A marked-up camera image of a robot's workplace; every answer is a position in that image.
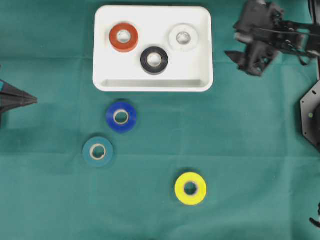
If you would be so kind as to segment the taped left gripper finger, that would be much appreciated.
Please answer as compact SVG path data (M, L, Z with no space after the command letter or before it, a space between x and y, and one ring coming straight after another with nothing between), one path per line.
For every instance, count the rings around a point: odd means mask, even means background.
M14 87L13 85L3 81L3 80L0 80L0 96L1 97L14 97L14 98L24 99L24 100L32 100L35 103L38 102L38 99L35 96L33 96L23 90L20 90L20 89Z
M37 104L38 99L31 98L18 98L18 99L10 99L10 98L1 98L0 99L0 119L2 120L2 115L9 110L13 110L20 107L26 107L32 104Z

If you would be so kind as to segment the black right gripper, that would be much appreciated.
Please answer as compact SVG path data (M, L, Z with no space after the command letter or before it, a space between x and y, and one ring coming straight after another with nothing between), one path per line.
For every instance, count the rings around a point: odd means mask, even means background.
M274 34L283 20L284 10L274 2L247 0L233 25L234 38L246 44L245 52L224 53L247 75L260 77L278 54Z

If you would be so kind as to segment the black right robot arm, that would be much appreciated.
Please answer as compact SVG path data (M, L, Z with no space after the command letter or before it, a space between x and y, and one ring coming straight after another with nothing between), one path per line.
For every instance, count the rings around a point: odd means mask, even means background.
M243 52L225 54L240 71L260 77L278 53L297 56L303 66L320 56L320 26L283 19L284 10L274 2L248 0L234 24L234 38L246 45Z

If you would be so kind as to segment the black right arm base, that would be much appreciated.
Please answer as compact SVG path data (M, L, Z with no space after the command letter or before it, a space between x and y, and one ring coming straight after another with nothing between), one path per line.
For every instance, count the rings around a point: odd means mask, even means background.
M300 100L302 135L320 151L320 81Z

